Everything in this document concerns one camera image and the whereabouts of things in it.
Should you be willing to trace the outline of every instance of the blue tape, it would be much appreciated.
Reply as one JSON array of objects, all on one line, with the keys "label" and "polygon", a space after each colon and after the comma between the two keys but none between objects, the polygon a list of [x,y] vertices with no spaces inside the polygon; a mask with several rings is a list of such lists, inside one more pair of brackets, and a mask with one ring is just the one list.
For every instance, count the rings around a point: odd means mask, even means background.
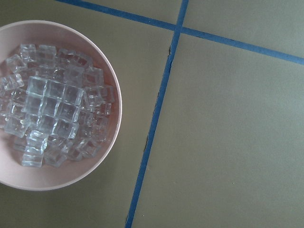
[{"label": "blue tape", "polygon": [[128,12],[117,10],[117,9],[112,9],[112,8],[109,8],[106,6],[97,5],[94,3],[87,2],[87,1],[81,1],[81,0],[56,0],[56,1],[60,1],[60,2],[67,3],[70,5],[74,5],[74,6],[79,6],[82,8],[89,9],[89,10],[94,10],[94,11],[110,14],[113,16],[129,19],[129,20],[138,21],[138,22],[141,22],[144,24],[157,26],[157,27],[160,27],[163,29],[168,29],[168,30],[172,30],[172,31],[174,31],[174,29],[175,29],[175,25],[170,24],[168,22],[155,20],[152,18],[140,16],[140,15],[133,14],[133,13],[128,13]]},{"label": "blue tape", "polygon": [[175,56],[175,52],[176,52],[176,47],[179,42],[181,28],[182,28],[182,24],[183,24],[183,21],[185,18],[186,10],[187,10],[187,5],[188,5],[188,0],[183,0],[181,3],[181,7],[180,7],[180,12],[179,12],[179,16],[177,19],[176,28],[175,28],[173,38],[171,41],[171,46],[170,46],[171,53],[168,55],[165,70],[163,73],[161,86],[160,86],[159,94],[158,94],[158,97],[156,100],[156,105],[154,108],[154,113],[152,116],[152,121],[151,121],[150,129],[149,129],[149,133],[148,133],[147,144],[146,144],[146,147],[143,152],[142,162],[141,162],[140,169],[138,172],[138,176],[137,176],[137,180],[136,180],[134,193],[133,193],[133,197],[131,200],[131,205],[130,205],[130,209],[129,209],[128,218],[127,218],[127,221],[125,224],[125,228],[131,228],[132,222],[134,219],[134,214],[135,214],[139,194],[140,194],[140,191],[141,191],[141,188],[143,185],[143,178],[144,178],[144,174],[146,172],[146,168],[147,168],[147,164],[148,164],[148,160],[149,160],[149,156],[150,156],[150,152],[151,152],[151,147],[152,147],[152,143],[154,140],[154,134],[155,134],[156,126],[157,126],[158,119],[159,119],[159,116],[161,113],[162,103],[163,103],[163,99],[165,96],[172,62],[174,60],[174,56]]},{"label": "blue tape", "polygon": [[233,39],[229,39],[229,38],[225,38],[225,37],[220,37],[220,36],[217,36],[217,35],[213,35],[213,34],[206,33],[206,32],[201,32],[201,31],[197,31],[197,30],[190,29],[190,28],[185,28],[185,27],[183,27],[181,29],[181,32],[183,34],[187,34],[187,35],[190,35],[190,36],[195,36],[195,37],[211,40],[211,41],[218,42],[218,43],[221,43],[221,44],[226,44],[226,45],[229,45],[229,46],[232,46],[232,47],[257,52],[259,54],[263,54],[263,55],[266,55],[266,56],[271,56],[271,57],[275,57],[275,58],[279,58],[279,59],[283,59],[283,60],[286,60],[286,61],[290,61],[290,62],[294,62],[294,63],[304,65],[304,58],[289,55],[289,54],[286,54],[286,53],[283,53],[283,52],[274,51],[274,50],[271,50],[271,49],[268,49],[268,48],[259,47],[259,46],[252,45],[252,44],[247,44],[247,43],[244,43],[244,42],[241,42],[241,41],[237,41],[237,40],[233,40]]}]

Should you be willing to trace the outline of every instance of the floor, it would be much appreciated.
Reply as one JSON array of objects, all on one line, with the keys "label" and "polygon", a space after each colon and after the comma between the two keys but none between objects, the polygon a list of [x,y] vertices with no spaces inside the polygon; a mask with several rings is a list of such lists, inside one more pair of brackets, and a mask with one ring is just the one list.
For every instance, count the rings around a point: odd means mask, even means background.
[{"label": "floor", "polygon": [[0,185],[0,227],[303,227],[303,14],[301,0],[3,0],[0,26],[50,20],[96,43],[123,119],[81,181]]}]

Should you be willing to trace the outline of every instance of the clear ice cube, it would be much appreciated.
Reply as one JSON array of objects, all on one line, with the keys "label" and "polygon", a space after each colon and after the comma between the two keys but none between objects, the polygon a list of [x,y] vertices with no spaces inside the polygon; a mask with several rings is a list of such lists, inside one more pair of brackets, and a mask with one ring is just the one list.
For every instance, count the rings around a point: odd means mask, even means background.
[{"label": "clear ice cube", "polygon": [[35,44],[20,44],[20,56],[25,63],[36,61]]},{"label": "clear ice cube", "polygon": [[11,90],[5,90],[4,85],[0,83],[0,97],[4,99],[11,99]]},{"label": "clear ice cube", "polygon": [[24,82],[20,74],[12,74],[6,77],[2,77],[1,83],[4,85],[5,90],[13,90],[24,86]]},{"label": "clear ice cube", "polygon": [[5,60],[8,68],[13,72],[17,73],[19,70],[26,68],[25,63],[22,61],[19,55],[14,54],[12,57]]},{"label": "clear ice cube", "polygon": [[111,106],[112,106],[112,104],[101,104],[99,107],[95,108],[94,112],[97,115],[108,116],[111,114]]},{"label": "clear ice cube", "polygon": [[0,114],[0,128],[3,128],[6,124],[6,115],[5,114]]},{"label": "clear ice cube", "polygon": [[38,73],[38,70],[36,68],[26,68],[18,72],[18,74],[21,75],[22,81],[24,83],[24,86],[22,88],[26,89],[29,84],[29,77],[30,76],[36,76]]},{"label": "clear ice cube", "polygon": [[79,117],[79,111],[80,111],[79,106],[75,106],[67,103],[60,103],[56,114],[56,118],[64,119],[69,122],[76,122]]},{"label": "clear ice cube", "polygon": [[64,82],[71,86],[76,86],[78,88],[82,87],[82,75],[84,72],[83,67],[69,65],[64,72]]},{"label": "clear ice cube", "polygon": [[31,131],[27,135],[27,147],[28,149],[35,149],[37,153],[43,153],[43,151],[46,149],[48,146],[48,134],[39,132],[36,130]]},{"label": "clear ice cube", "polygon": [[65,58],[55,58],[56,68],[67,69],[70,65],[70,61]]},{"label": "clear ice cube", "polygon": [[65,139],[64,143],[60,145],[61,152],[67,153],[68,150],[73,146],[74,139]]},{"label": "clear ice cube", "polygon": [[93,64],[93,59],[82,52],[76,52],[70,61],[71,64],[83,68],[88,68]]},{"label": "clear ice cube", "polygon": [[32,155],[29,153],[24,153],[22,157],[21,165],[39,168],[42,166],[42,160],[43,160],[43,154]]},{"label": "clear ice cube", "polygon": [[79,123],[70,123],[62,119],[58,119],[52,134],[57,134],[63,138],[74,139],[79,128]]},{"label": "clear ice cube", "polygon": [[0,114],[7,114],[9,109],[10,100],[0,98]]},{"label": "clear ice cube", "polygon": [[99,68],[89,67],[83,74],[83,86],[103,86],[104,71]]},{"label": "clear ice cube", "polygon": [[99,86],[100,94],[105,103],[114,103],[114,88],[111,85]]},{"label": "clear ice cube", "polygon": [[92,127],[92,138],[96,142],[103,142],[104,140],[106,140],[108,134],[107,131],[108,123],[109,120],[107,117],[105,116],[96,117]]},{"label": "clear ice cube", "polygon": [[41,105],[42,105],[41,96],[28,94],[25,99],[25,105],[22,111],[33,115],[38,115]]},{"label": "clear ice cube", "polygon": [[43,78],[52,79],[54,71],[54,67],[38,66],[38,75]]},{"label": "clear ice cube", "polygon": [[52,134],[56,126],[57,119],[48,115],[42,115],[37,122],[37,130],[45,134]]},{"label": "clear ice cube", "polygon": [[13,148],[16,151],[24,152],[27,146],[27,137],[24,135],[22,138],[15,137]]},{"label": "clear ice cube", "polygon": [[38,64],[49,68],[55,67],[56,64],[55,55],[56,55],[55,46],[39,45],[39,48],[36,51]]},{"label": "clear ice cube", "polygon": [[37,76],[30,76],[28,80],[27,94],[43,96],[47,88],[47,80]]},{"label": "clear ice cube", "polygon": [[85,105],[87,108],[100,106],[104,101],[98,86],[86,86],[84,92]]},{"label": "clear ice cube", "polygon": [[63,83],[64,82],[64,73],[66,69],[63,68],[55,68],[54,73],[53,73],[53,79]]},{"label": "clear ice cube", "polygon": [[101,145],[97,144],[94,140],[84,140],[81,146],[81,153],[85,158],[93,158],[100,149]]},{"label": "clear ice cube", "polygon": [[78,117],[78,123],[91,126],[91,124],[93,123],[93,113],[86,112],[84,110],[80,110],[79,117]]},{"label": "clear ice cube", "polygon": [[57,57],[58,58],[62,58],[62,59],[68,59],[71,60],[73,58],[73,56],[75,55],[75,51],[74,50],[67,50],[64,48],[59,49],[58,53],[57,53]]},{"label": "clear ice cube", "polygon": [[63,101],[72,104],[80,105],[84,90],[75,86],[65,85]]},{"label": "clear ice cube", "polygon": [[19,138],[22,138],[27,130],[28,126],[24,124],[24,121],[16,117],[9,117],[5,126],[4,131],[9,134],[13,134]]},{"label": "clear ice cube", "polygon": [[83,139],[83,138],[90,138],[92,136],[92,127],[88,125],[79,125],[78,132],[76,137]]},{"label": "clear ice cube", "polygon": [[54,117],[57,114],[60,101],[52,97],[44,97],[42,99],[42,106],[40,108],[39,114],[49,115]]},{"label": "clear ice cube", "polygon": [[68,150],[68,152],[66,153],[66,156],[69,160],[80,161],[82,159],[82,153],[81,153],[79,147],[80,146],[78,144],[76,144],[76,145],[73,145]]},{"label": "clear ice cube", "polygon": [[17,88],[11,93],[11,100],[15,103],[18,103],[20,105],[25,104],[25,99],[27,96],[26,90]]},{"label": "clear ice cube", "polygon": [[48,165],[59,167],[67,157],[61,153],[61,149],[55,145],[50,144],[44,151],[44,161]]},{"label": "clear ice cube", "polygon": [[49,80],[47,82],[47,90],[45,96],[49,96],[61,100],[63,96],[64,88],[65,88],[65,84],[53,80]]},{"label": "clear ice cube", "polygon": [[37,122],[38,122],[38,116],[37,115],[32,115],[32,114],[29,114],[29,113],[25,114],[25,124],[28,125],[28,128],[36,129]]},{"label": "clear ice cube", "polygon": [[25,113],[22,112],[23,106],[14,102],[10,102],[7,109],[8,116],[14,116],[18,119],[24,120]]}]

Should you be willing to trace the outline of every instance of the acrylic ice cube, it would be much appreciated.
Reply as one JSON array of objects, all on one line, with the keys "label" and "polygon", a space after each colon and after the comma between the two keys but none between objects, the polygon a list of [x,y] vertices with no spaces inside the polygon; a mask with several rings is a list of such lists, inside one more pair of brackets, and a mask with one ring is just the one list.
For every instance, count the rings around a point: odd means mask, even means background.
[{"label": "acrylic ice cube", "polygon": [[92,139],[88,139],[84,140],[84,143],[81,146],[81,153],[85,158],[93,158],[100,149],[101,146],[99,144]]},{"label": "acrylic ice cube", "polygon": [[75,86],[65,85],[63,101],[72,105],[80,105],[84,90]]},{"label": "acrylic ice cube", "polygon": [[13,90],[24,86],[24,82],[20,74],[12,74],[1,78],[1,84],[4,85],[5,90]]},{"label": "acrylic ice cube", "polygon": [[83,74],[83,86],[103,86],[104,71],[99,68],[89,67]]},{"label": "acrylic ice cube", "polygon": [[20,44],[20,56],[25,63],[36,61],[35,44]]},{"label": "acrylic ice cube", "polygon": [[63,138],[74,139],[79,128],[79,123],[71,123],[62,119],[58,119],[54,125],[52,134],[56,134]]},{"label": "acrylic ice cube", "polygon": [[56,126],[57,119],[48,115],[42,115],[39,117],[37,122],[37,130],[45,133],[45,134],[52,134],[53,129]]},{"label": "acrylic ice cube", "polygon": [[31,76],[28,80],[27,94],[43,96],[47,89],[47,80],[38,76]]},{"label": "acrylic ice cube", "polygon": [[79,117],[80,107],[61,102],[58,107],[56,118],[64,119],[68,122],[76,122]]},{"label": "acrylic ice cube", "polygon": [[42,166],[42,160],[43,160],[43,154],[32,155],[29,153],[24,153],[22,157],[21,165],[40,168]]},{"label": "acrylic ice cube", "polygon": [[11,100],[17,104],[24,105],[26,96],[26,90],[17,88],[11,93]]},{"label": "acrylic ice cube", "polygon": [[54,143],[51,143],[44,151],[44,161],[48,165],[58,168],[66,159],[66,155],[61,153],[61,149]]},{"label": "acrylic ice cube", "polygon": [[19,138],[22,138],[27,130],[28,126],[24,124],[24,121],[16,117],[9,117],[5,126],[4,131],[9,134],[13,134]]},{"label": "acrylic ice cube", "polygon": [[33,115],[38,115],[41,105],[42,97],[28,94],[22,111]]},{"label": "acrylic ice cube", "polygon": [[49,115],[54,117],[57,114],[60,101],[52,97],[44,97],[42,99],[42,106],[40,108],[39,114]]},{"label": "acrylic ice cube", "polygon": [[81,88],[84,70],[83,67],[69,65],[64,72],[64,83]]},{"label": "acrylic ice cube", "polygon": [[47,89],[45,96],[49,96],[61,100],[63,96],[64,88],[65,88],[65,84],[57,81],[49,80],[47,82]]},{"label": "acrylic ice cube", "polygon": [[19,55],[14,54],[12,57],[5,60],[8,68],[13,72],[17,73],[19,70],[26,67],[25,63],[22,61]]}]

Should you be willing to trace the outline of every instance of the ice cube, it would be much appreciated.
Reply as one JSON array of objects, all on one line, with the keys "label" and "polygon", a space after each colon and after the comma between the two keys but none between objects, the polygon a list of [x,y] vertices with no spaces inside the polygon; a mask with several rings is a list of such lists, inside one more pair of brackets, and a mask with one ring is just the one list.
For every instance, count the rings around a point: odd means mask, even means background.
[{"label": "ice cube", "polygon": [[42,166],[42,160],[43,160],[43,154],[32,155],[30,153],[24,153],[22,157],[21,165],[39,168]]},{"label": "ice cube", "polygon": [[5,60],[8,68],[13,72],[17,73],[19,70],[26,68],[25,63],[22,61],[19,55],[14,54],[12,57]]},{"label": "ice cube", "polygon": [[49,80],[47,82],[47,90],[45,96],[49,96],[61,100],[63,97],[64,88],[65,88],[65,84],[53,80]]},{"label": "ice cube", "polygon": [[38,115],[41,105],[42,105],[41,96],[28,94],[25,99],[25,105],[22,111],[33,115]]},{"label": "ice cube", "polygon": [[50,144],[44,151],[44,161],[48,165],[59,167],[67,157],[61,153],[61,149],[56,144]]},{"label": "ice cube", "polygon": [[1,84],[4,85],[5,90],[13,90],[18,87],[24,86],[20,74],[12,74],[1,78]]},{"label": "ice cube", "polygon": [[56,118],[64,119],[69,122],[76,122],[79,117],[79,111],[80,111],[79,106],[75,106],[67,103],[60,103],[56,114]]},{"label": "ice cube", "polygon": [[64,72],[64,83],[81,88],[84,70],[83,67],[69,65]]},{"label": "ice cube", "polygon": [[27,94],[43,96],[47,88],[47,80],[37,76],[30,76],[28,80]]},{"label": "ice cube", "polygon": [[36,54],[38,64],[49,68],[55,67],[55,46],[39,45],[39,49],[36,51]]},{"label": "ice cube", "polygon": [[20,56],[25,63],[36,61],[35,44],[20,44]]},{"label": "ice cube", "polygon": [[84,67],[84,68],[88,68],[89,66],[92,66],[92,64],[93,64],[92,58],[82,52],[76,52],[70,61],[71,61],[71,64],[73,64],[75,66]]},{"label": "ice cube", "polygon": [[65,85],[63,93],[63,101],[72,104],[80,105],[84,90],[70,85]]},{"label": "ice cube", "polygon": [[45,96],[42,99],[42,106],[39,114],[49,115],[54,117],[57,113],[59,104],[60,104],[60,100]]},{"label": "ice cube", "polygon": [[45,134],[52,134],[56,126],[57,119],[48,115],[42,115],[37,122],[37,130]]},{"label": "ice cube", "polygon": [[22,138],[27,130],[28,126],[24,124],[24,121],[16,117],[9,117],[5,126],[4,131],[9,134],[13,134],[19,138]]},{"label": "ice cube", "polygon": [[83,74],[83,86],[103,86],[104,71],[99,68],[89,67]]},{"label": "ice cube", "polygon": [[92,139],[85,139],[84,143],[81,146],[81,153],[85,158],[93,158],[96,156],[97,152],[100,151],[101,145],[97,144]]},{"label": "ice cube", "polygon": [[58,119],[54,125],[52,134],[57,134],[63,138],[74,139],[79,128],[79,123],[70,123],[62,119]]}]

